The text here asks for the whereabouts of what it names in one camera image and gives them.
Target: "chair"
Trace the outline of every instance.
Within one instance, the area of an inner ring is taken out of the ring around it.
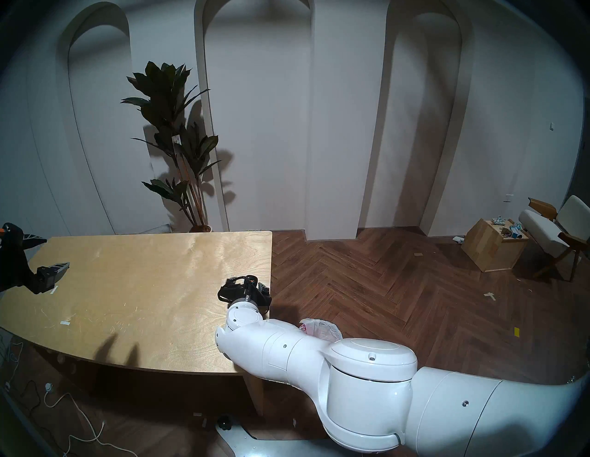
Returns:
[[[553,257],[551,263],[540,269],[533,277],[542,275],[555,265],[565,278],[567,274],[563,272],[572,265],[569,276],[569,280],[572,281],[580,251],[588,249],[590,208],[575,195],[568,198],[559,212],[549,203],[534,198],[529,200],[529,206],[540,214],[525,209],[520,213],[519,221],[539,246]]]

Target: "metal base plate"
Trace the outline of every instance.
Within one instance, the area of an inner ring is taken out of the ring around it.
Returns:
[[[215,424],[217,433],[229,444],[236,457],[360,457],[331,439],[274,440],[256,439],[250,436],[233,417],[231,429],[223,430]]]

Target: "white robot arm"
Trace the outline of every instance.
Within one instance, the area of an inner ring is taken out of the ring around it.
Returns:
[[[357,452],[405,445],[420,456],[515,456],[545,446],[588,375],[540,386],[423,367],[382,340],[321,340],[236,300],[219,351],[247,372],[290,384],[314,402],[328,435]]]

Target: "wooden box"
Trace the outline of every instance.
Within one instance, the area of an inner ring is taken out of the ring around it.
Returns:
[[[509,219],[504,226],[513,224]],[[461,249],[483,272],[512,269],[529,240],[524,233],[522,238],[503,237],[504,226],[480,219],[465,235]]]

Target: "white cushion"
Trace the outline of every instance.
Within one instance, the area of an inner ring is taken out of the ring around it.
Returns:
[[[529,231],[547,254],[558,257],[568,248],[567,243],[558,238],[558,235],[562,232],[561,228],[549,219],[530,209],[525,209],[518,218],[522,227]]]
[[[570,235],[584,240],[590,238],[590,208],[575,195],[563,204],[557,221]]]

